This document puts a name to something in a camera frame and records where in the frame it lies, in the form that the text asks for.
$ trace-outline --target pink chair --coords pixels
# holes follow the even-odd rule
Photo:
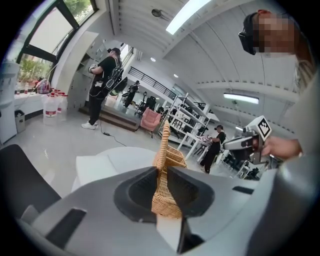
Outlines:
[[[150,108],[146,108],[142,115],[140,126],[151,132],[151,138],[153,138],[153,132],[156,126],[160,123],[161,114],[152,111]]]

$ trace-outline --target sneaker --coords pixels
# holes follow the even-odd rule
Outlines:
[[[90,130],[95,130],[97,126],[91,125],[89,122],[81,124],[82,128],[84,129],[90,129]]]

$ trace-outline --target ceiling light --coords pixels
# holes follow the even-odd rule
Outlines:
[[[259,104],[259,99],[256,97],[244,96],[239,94],[232,94],[232,93],[224,93],[223,96],[226,99],[243,101],[243,102],[250,102],[253,104]]]
[[[189,0],[184,7],[178,12],[178,14],[170,22],[166,28],[171,35],[174,35],[177,30],[201,7],[206,5],[211,0]]]

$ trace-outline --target round table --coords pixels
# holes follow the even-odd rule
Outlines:
[[[155,156],[156,152],[133,146],[111,148],[94,156],[77,156],[77,175],[71,192],[90,182],[150,167]]]

